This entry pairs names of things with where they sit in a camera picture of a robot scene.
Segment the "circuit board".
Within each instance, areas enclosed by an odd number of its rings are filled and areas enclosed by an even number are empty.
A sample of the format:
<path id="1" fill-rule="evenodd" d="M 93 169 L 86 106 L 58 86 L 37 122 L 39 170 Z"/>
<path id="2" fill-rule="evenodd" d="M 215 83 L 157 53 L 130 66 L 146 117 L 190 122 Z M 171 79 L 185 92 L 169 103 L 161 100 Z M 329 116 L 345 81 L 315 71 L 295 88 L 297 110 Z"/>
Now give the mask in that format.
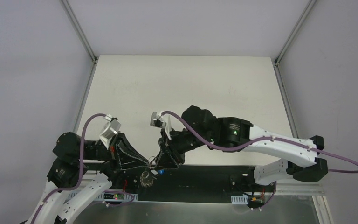
<path id="1" fill-rule="evenodd" d="M 115 192 L 103 192 L 94 199 L 94 201 L 106 202 L 136 202 L 137 200 L 138 194 L 119 194 Z"/>
<path id="2" fill-rule="evenodd" d="M 264 204 L 262 197 L 247 196 L 243 194 L 242 196 L 230 196 L 231 204 L 244 204 L 250 205 L 251 203 L 261 203 Z"/>

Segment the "right circuit board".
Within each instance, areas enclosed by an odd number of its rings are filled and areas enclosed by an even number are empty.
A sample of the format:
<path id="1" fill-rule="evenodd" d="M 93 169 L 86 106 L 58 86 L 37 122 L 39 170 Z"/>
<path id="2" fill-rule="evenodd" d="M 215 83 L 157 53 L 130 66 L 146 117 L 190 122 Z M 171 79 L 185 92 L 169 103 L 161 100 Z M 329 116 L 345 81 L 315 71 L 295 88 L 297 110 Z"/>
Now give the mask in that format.
<path id="1" fill-rule="evenodd" d="M 262 197 L 247 196 L 243 194 L 242 196 L 230 196 L 231 204 L 244 204 L 250 205 L 251 203 L 261 203 L 264 204 Z"/>

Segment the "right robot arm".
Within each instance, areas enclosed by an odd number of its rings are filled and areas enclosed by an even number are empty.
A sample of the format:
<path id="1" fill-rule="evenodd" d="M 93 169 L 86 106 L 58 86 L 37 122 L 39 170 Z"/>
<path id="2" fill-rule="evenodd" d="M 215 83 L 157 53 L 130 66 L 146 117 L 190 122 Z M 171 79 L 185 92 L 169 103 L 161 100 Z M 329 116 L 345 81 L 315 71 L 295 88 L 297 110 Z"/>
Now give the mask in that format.
<path id="1" fill-rule="evenodd" d="M 263 186 L 282 179 L 317 182 L 328 174 L 328 164 L 319 158 L 324 148 L 322 137 L 307 140 L 279 135 L 235 117 L 216 117 L 209 110 L 188 107 L 177 116 L 184 129 L 175 131 L 170 118 L 173 112 L 154 112 L 150 125 L 161 130 L 157 170 L 178 168 L 185 154 L 202 146 L 227 153 L 256 152 L 274 156 L 277 161 L 252 168 L 246 176 L 246 186 L 258 191 Z"/>

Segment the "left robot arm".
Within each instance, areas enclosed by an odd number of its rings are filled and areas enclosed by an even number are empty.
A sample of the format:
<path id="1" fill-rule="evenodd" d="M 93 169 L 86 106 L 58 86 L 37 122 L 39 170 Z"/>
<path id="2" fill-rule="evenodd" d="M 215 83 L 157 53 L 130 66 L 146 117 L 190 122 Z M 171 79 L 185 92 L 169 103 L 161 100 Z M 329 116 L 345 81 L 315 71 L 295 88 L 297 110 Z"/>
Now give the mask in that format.
<path id="1" fill-rule="evenodd" d="M 128 142 L 124 133 L 112 138 L 84 140 L 72 132 L 62 134 L 53 149 L 57 156 L 47 174 L 45 189 L 27 224 L 71 224 L 98 196 L 118 194 L 123 204 L 134 201 L 125 191 L 130 171 L 145 168 L 148 160 Z M 95 177 L 71 199 L 90 168 L 84 160 L 100 161 Z"/>

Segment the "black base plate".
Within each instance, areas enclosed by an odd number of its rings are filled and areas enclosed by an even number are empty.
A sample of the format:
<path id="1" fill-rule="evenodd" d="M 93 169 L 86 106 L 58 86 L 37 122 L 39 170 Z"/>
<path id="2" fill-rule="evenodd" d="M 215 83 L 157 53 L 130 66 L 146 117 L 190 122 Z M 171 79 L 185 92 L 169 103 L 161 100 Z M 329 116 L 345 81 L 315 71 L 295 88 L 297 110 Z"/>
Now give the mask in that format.
<path id="1" fill-rule="evenodd" d="M 231 203 L 232 196 L 261 191 L 261 187 L 248 180 L 246 174 L 250 169 L 248 166 L 183 165 L 164 170 L 150 187 L 143 187 L 140 175 L 144 168 L 136 168 L 122 172 L 113 188 L 135 193 L 139 201 Z"/>

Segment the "left circuit board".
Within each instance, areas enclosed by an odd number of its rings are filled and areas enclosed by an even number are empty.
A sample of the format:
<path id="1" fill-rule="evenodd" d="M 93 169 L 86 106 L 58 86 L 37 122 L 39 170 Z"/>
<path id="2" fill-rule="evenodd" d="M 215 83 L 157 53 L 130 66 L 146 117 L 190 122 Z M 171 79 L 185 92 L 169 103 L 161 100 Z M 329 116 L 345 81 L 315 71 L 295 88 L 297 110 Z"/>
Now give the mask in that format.
<path id="1" fill-rule="evenodd" d="M 106 202 L 136 202 L 137 200 L 138 194 L 119 194 L 115 192 L 103 192 L 94 199 L 94 201 Z"/>

